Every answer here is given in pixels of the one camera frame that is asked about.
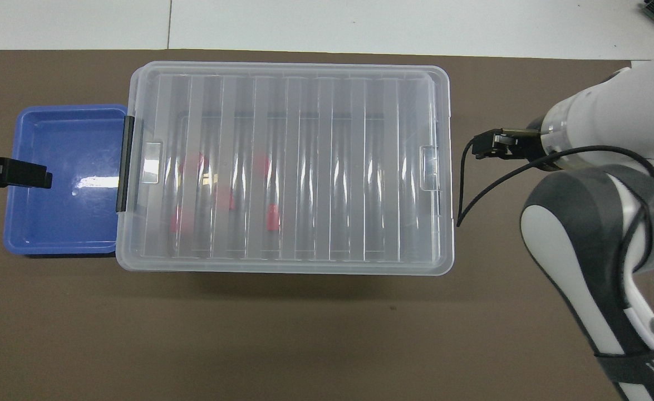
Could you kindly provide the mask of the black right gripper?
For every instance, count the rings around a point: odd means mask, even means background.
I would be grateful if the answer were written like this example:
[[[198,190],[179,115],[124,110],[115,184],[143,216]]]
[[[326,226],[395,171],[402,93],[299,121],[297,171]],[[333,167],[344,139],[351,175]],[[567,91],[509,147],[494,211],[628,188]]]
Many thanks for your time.
[[[487,130],[472,137],[471,154],[476,159],[522,158],[523,156],[529,162],[533,162],[549,155],[542,144],[541,136],[540,130],[524,129],[519,144],[516,136],[502,134],[502,130]]]

